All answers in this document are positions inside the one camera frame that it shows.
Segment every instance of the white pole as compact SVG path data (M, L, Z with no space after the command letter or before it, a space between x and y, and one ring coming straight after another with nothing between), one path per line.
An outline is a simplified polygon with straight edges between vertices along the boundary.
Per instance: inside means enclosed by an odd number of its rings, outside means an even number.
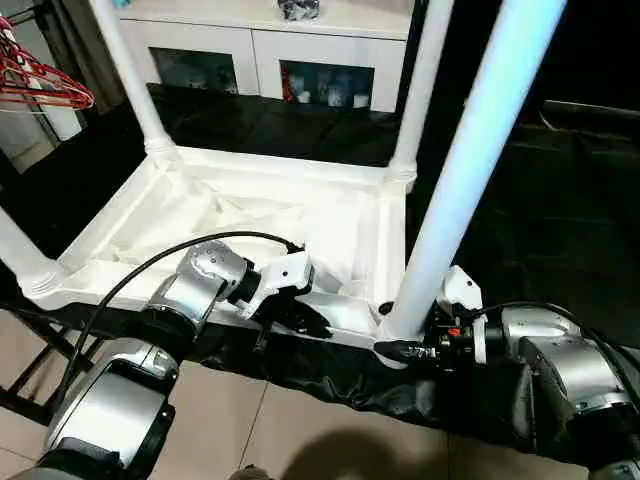
M174 147L120 30L112 0L91 0L104 40L144 133L147 153Z
M398 141L389 162L399 178L412 179L417 172L416 157L454 3L455 0L430 0L427 7Z
M0 208L0 261L15 274L27 298L35 298L60 285L60 265L47 258Z
M504 0L424 217L392 312L388 338L419 337L566 0Z

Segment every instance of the black cable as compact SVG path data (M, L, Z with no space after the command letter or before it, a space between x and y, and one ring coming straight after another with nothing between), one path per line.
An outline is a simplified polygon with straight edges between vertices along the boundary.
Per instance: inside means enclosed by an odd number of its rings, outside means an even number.
M622 358L624 358L639 374L640 374L640 360L638 360L631 352L625 349L622 345L614 342L611 338L604 333L594 330L591 327L588 327L583 322L578 320L575 314L567 310L566 308L560 307L553 303L549 302L540 302L540 301L515 301L515 302L505 302L498 303L496 305L491 305L489 307L478 308L475 310L470 310L468 314L464 314L463 317L466 319L474 319L481 317L489 312L493 312L496 310L503 310L505 308L541 308L544 310L549 310L550 312L557 313L558 315L563 316L567 320L575 323L580 330L582 330L585 337L590 338L595 342L598 346L602 355L604 355L605 359L609 362L611 366L616 370L616 374L622 383L629 399L635 406L636 410L640 412L640 394L636 390L633 382L627 375L627 372L624 370L624 367L620 363L620 360L612 353L618 353Z
M89 333L91 331L91 327L93 327L93 325L96 323L98 317L100 317L100 315L102 315L102 313L106 310L107 305L109 304L109 302L111 302L111 300L113 300L113 298L120 292L120 290L122 290L131 280L133 280L135 277L140 275L147 268L152 266L154 263L162 260L163 258L168 257L169 255L172 255L172 254L174 254L174 253L176 253L176 252L178 252L180 250L183 250L185 248L193 247L194 245L198 245L200 243L208 242L208 241L211 241L211 240L220 240L222 238L232 238L232 237L264 238L266 240L271 240L273 242L281 243L282 245L284 245L287 248L287 252L288 253L295 253L295 252L299 252L299 251L302 250L302 248L298 247L295 243L290 242L288 240L285 240L284 238L278 237L276 235L271 235L271 234L262 233L262 232L252 232L252 231L246 231L245 230L245 231L237 231L237 232L222 232L222 233L212 233L210 235L204 235L202 237L194 238L192 240L188 240L186 242L180 243L180 244L175 245L175 246L173 246L171 248L163 250L162 252L158 253L157 255L154 255L149 260L145 261L140 266L138 266L135 269L133 269L131 271L131 273L129 273L127 276L125 276L122 280L120 280L120 282L118 282L116 284L116 286L113 287L109 291L109 293L107 293L104 296L104 298L98 304L98 306L96 307L96 309L93 312L93 314L91 315L91 317L89 317L89 320L87 321L87 323L84 325L84 328L82 329L82 333L78 337L78 341L76 342L76 344L74 346L74 349L73 349L73 354L71 355L71 358L69 359L69 362L67 363L67 368L65 369L64 375L62 376L62 380L60 381L60 385L58 387L58 394L57 394L57 397L56 397L56 401L53 404L53 411L55 412L55 411L58 410L58 408L62 404L62 401L64 400L64 397L65 397L65 395L67 393L67 390L69 389L69 387L71 385L71 382L73 381L73 374L74 374L74 371L75 371L74 367L75 367L76 362L78 361L78 357L82 353L82 349L84 348L84 344L87 341L87 337L89 336Z

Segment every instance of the tiled floor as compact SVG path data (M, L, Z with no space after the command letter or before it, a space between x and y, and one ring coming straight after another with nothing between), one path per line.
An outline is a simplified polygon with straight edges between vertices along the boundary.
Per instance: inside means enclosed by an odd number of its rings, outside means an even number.
M0 384L7 387L43 343L0 311ZM63 362L27 393L46 398ZM177 409L153 479L226 480L262 466L281 480L580 480L586 470L474 440L357 413L238 375L183 367ZM0 409L0 480L37 459L45 429Z

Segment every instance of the white cabinet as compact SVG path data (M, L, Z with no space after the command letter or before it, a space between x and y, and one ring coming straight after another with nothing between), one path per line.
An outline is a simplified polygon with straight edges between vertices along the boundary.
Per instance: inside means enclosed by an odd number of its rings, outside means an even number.
M258 95L251 31L121 20L143 79Z
M412 5L323 0L286 22L276 0L134 0L120 18L147 82L392 112Z

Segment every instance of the metal bar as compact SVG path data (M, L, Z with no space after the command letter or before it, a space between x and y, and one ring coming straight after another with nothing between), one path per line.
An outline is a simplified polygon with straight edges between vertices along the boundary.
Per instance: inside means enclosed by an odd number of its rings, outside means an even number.
M60 330L60 335L66 335L69 331L68 328L63 328ZM42 349L42 351L33 359L33 361L29 364L27 368L20 374L20 376L13 382L13 385L9 388L8 392L10 394L18 395L22 387L24 387L29 379L33 376L33 374L42 366L44 361L51 355L53 352L53 347L51 345L47 345Z
M35 7L25 8L20 12L16 12L13 15L9 15L8 17L6 17L6 19L9 20L11 25L13 25L14 27L16 25L20 25L23 22L31 20L32 18L35 18Z
M84 357L85 358L92 358L96 352L100 349L100 347L102 346L102 344L104 343L104 340L102 338L96 338L91 345L89 345L89 348L87 348L86 352L84 353ZM71 374L71 383L73 383L73 381L76 379L76 377L78 376L78 374L80 373L80 368L78 366L78 364L76 363L76 366ZM58 387L53 391L53 393L49 396L49 398L47 398L47 401L44 402L44 409L46 411L51 411L51 415L53 415L53 404L55 403L55 401L58 398L58 391L60 390L60 386L58 385Z
M2 387L0 387L0 407L11 410L45 427L49 425L52 418L51 413L45 407L9 393Z
M44 112L40 105L27 105L29 107L29 110L31 110L32 112ZM40 125L40 128L42 128L44 134L47 136L49 142L51 142L51 145L54 148L60 145L62 143L62 140L60 139L60 135L58 135L56 130L53 128L53 124L51 123L49 115L34 115L34 117L38 121L38 124Z
M62 354L67 360L73 355L73 345L64 338L59 332L55 331L48 323L36 321L34 318L29 319L25 315L16 315L16 318L29 327L42 340L51 345L58 353ZM82 370L89 370L93 367L93 363L84 355L78 357L78 366Z

